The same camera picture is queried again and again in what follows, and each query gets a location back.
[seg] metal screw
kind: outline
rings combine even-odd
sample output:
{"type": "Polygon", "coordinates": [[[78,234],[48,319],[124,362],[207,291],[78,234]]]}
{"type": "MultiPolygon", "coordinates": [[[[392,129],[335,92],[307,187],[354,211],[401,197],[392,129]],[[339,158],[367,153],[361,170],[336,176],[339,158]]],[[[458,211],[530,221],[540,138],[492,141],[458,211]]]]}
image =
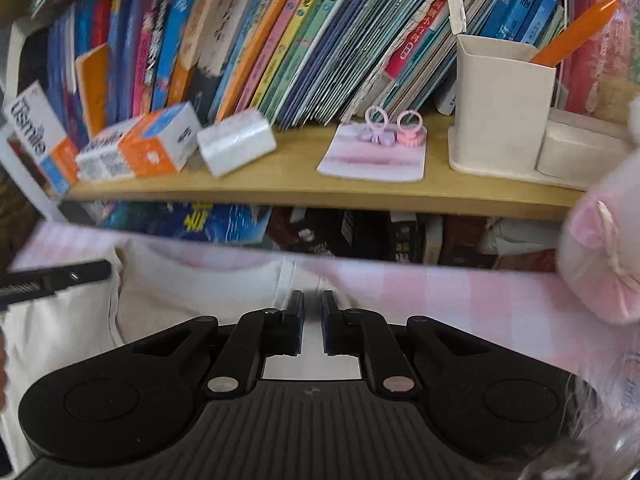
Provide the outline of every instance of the metal screw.
{"type": "Polygon", "coordinates": [[[406,393],[414,389],[415,382],[411,377],[394,375],[382,381],[382,385],[393,393],[406,393]]]}
{"type": "Polygon", "coordinates": [[[233,377],[225,377],[225,376],[214,377],[213,379],[209,380],[209,382],[207,383],[207,388],[209,390],[219,394],[232,392],[238,386],[239,386],[239,383],[237,380],[235,380],[233,377]]]}

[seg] orange and white box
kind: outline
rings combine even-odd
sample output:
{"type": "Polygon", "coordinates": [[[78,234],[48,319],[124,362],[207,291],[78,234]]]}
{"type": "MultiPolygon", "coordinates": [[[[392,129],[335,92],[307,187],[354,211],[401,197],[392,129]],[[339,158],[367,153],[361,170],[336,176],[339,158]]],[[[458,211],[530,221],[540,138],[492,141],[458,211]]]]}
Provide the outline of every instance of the orange and white box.
{"type": "Polygon", "coordinates": [[[78,180],[78,149],[67,136],[40,83],[36,81],[7,104],[4,114],[53,191],[65,196],[78,180]]]}
{"type": "Polygon", "coordinates": [[[82,180],[177,173],[198,147],[202,129],[191,103],[180,103],[105,128],[76,157],[82,180]]]}

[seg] orange pen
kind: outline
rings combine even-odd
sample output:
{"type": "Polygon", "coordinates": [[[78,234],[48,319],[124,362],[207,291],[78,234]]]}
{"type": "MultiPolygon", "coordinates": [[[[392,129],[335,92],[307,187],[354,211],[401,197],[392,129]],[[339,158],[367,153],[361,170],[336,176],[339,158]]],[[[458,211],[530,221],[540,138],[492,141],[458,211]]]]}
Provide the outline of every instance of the orange pen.
{"type": "Polygon", "coordinates": [[[618,10],[617,0],[602,0],[594,3],[555,40],[537,53],[531,62],[555,67],[607,25],[616,10],[618,10]]]}

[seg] paper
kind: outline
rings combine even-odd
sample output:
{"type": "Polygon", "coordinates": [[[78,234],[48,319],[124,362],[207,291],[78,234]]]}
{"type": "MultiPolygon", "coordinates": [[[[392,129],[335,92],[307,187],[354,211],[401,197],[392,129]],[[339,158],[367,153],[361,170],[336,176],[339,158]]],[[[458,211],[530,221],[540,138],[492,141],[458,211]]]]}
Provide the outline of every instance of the paper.
{"type": "Polygon", "coordinates": [[[334,140],[318,166],[318,173],[377,182],[418,182],[424,177],[426,144],[408,148],[363,142],[358,138],[364,123],[338,126],[334,140]]]}

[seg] wooden shelf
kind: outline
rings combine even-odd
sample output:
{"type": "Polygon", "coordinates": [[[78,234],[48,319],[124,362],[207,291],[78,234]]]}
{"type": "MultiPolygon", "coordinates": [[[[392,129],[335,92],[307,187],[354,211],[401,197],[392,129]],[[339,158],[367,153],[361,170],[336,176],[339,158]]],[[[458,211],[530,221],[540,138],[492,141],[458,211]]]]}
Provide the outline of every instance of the wooden shelf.
{"type": "Polygon", "coordinates": [[[144,179],[79,183],[72,200],[237,202],[273,205],[408,210],[444,214],[563,219],[581,192],[503,178],[471,176],[449,167],[451,118],[430,114],[425,178],[387,184],[322,176],[316,171],[335,126],[277,133],[278,149],[223,178],[200,160],[181,173],[144,179]]]}

